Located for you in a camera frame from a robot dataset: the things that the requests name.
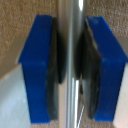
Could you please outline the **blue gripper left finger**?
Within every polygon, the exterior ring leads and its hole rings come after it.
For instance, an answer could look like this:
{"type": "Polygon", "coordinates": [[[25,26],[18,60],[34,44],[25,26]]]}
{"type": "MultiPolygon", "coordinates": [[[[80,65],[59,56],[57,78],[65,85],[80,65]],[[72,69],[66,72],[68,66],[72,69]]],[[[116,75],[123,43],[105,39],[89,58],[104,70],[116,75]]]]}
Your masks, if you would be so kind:
{"type": "Polygon", "coordinates": [[[57,32],[57,18],[37,15],[19,58],[32,123],[49,123],[58,118],[59,84],[64,80],[65,55],[57,32]]]}

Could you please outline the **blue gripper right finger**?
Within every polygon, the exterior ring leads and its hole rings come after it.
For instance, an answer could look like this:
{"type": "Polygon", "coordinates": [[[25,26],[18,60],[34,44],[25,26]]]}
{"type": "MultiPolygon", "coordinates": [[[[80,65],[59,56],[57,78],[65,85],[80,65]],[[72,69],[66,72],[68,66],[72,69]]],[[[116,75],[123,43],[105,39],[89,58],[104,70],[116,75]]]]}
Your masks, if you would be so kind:
{"type": "Polygon", "coordinates": [[[82,87],[90,119],[112,122],[128,56],[103,17],[87,17],[82,41],[82,87]]]}

